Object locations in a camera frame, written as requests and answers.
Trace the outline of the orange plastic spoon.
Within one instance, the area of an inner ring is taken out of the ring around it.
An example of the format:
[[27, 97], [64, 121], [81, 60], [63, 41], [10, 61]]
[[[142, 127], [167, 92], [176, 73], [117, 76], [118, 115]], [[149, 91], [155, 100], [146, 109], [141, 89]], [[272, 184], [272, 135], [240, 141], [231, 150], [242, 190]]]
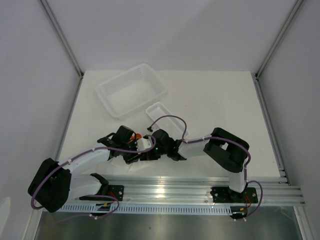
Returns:
[[139, 134], [139, 133], [134, 133], [131, 138], [132, 138], [133, 140], [135, 140], [135, 139], [138, 140], [138, 139], [142, 138], [142, 136], [141, 136], [141, 134]]

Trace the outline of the white paper napkin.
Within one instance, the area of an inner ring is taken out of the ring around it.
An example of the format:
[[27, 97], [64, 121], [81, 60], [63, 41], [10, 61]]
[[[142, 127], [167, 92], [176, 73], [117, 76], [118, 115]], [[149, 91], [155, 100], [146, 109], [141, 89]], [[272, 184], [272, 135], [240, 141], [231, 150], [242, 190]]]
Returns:
[[133, 172], [141, 168], [139, 162], [134, 162], [131, 164], [126, 164], [122, 158], [113, 158], [109, 163], [121, 172]]

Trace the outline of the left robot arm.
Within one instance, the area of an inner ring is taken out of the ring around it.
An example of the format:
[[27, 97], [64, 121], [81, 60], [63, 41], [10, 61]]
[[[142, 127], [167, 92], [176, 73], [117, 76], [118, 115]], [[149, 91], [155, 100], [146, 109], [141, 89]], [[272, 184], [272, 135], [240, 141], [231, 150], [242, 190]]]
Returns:
[[119, 156], [126, 161], [137, 160], [153, 143], [150, 136], [141, 136], [122, 125], [98, 139], [90, 149], [58, 161], [45, 159], [27, 190], [31, 208], [54, 213], [71, 200], [115, 201], [109, 181], [98, 173], [85, 171]]

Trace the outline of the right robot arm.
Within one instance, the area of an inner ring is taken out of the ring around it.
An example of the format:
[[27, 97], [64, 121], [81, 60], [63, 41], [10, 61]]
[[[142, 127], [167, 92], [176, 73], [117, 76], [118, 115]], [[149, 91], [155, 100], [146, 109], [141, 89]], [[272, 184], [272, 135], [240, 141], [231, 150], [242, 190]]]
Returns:
[[173, 139], [162, 130], [151, 134], [155, 146], [140, 154], [141, 161], [156, 161], [167, 156], [173, 161], [185, 161], [195, 157], [208, 156], [228, 172], [226, 192], [232, 202], [239, 202], [247, 194], [247, 165], [251, 160], [250, 145], [232, 133], [216, 127], [203, 138], [186, 140]]

